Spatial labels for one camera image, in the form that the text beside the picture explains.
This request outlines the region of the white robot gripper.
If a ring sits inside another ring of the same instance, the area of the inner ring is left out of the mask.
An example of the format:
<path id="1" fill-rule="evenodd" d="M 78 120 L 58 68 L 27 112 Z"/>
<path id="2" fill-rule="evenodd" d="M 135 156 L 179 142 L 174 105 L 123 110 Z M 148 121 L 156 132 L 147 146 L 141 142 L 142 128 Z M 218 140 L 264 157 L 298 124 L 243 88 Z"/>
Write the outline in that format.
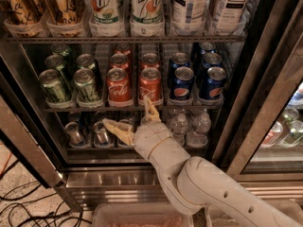
<path id="1" fill-rule="evenodd" d="M 119 140 L 126 145 L 131 146 L 134 143 L 135 150 L 145 159 L 148 160 L 152 150 L 171 137 L 168 127 L 160 122 L 160 115 L 151 99 L 147 96 L 143 97 L 145 115 L 143 117 L 145 123 L 137 128 L 134 133 L 132 125 L 115 120 L 104 118 L 102 124 L 104 127 Z"/>

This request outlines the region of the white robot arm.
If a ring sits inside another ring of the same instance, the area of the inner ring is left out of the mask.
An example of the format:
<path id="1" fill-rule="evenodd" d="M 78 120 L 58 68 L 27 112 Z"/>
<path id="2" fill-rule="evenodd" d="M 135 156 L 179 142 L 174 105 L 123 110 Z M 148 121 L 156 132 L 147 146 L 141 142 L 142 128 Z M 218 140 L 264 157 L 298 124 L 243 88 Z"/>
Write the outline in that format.
<path id="1" fill-rule="evenodd" d="M 144 105 L 144 120 L 136 130 L 108 118 L 102 123 L 152 164 L 165 195 L 179 213 L 190 216 L 214 205 L 242 227 L 302 227 L 206 159 L 190 156 L 173 138 L 148 97 Z"/>

